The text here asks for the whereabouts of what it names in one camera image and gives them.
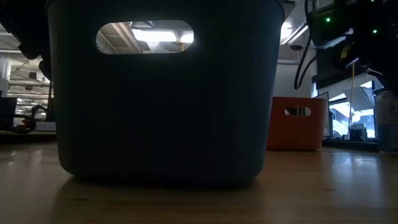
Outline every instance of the wooden table surface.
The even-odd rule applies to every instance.
[[[0,223],[398,223],[398,158],[270,152],[240,189],[79,183],[55,144],[0,146]]]

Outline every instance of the orange storage bin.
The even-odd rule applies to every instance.
[[[274,97],[267,150],[316,151],[322,146],[326,99]],[[289,114],[288,108],[306,108],[306,116]]]

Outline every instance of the desk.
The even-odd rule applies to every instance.
[[[82,184],[55,144],[0,146],[0,223],[398,223],[398,159],[323,149],[266,153],[238,189]]]

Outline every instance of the red object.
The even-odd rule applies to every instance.
[[[326,99],[274,97],[267,150],[316,151],[322,146]],[[309,116],[288,115],[287,108],[310,108]]]

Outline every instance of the dark gray storage bin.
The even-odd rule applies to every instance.
[[[278,1],[54,0],[47,13],[65,170],[198,185],[258,175],[284,20]],[[107,23],[167,19],[193,28],[186,51],[106,55],[96,48]]]

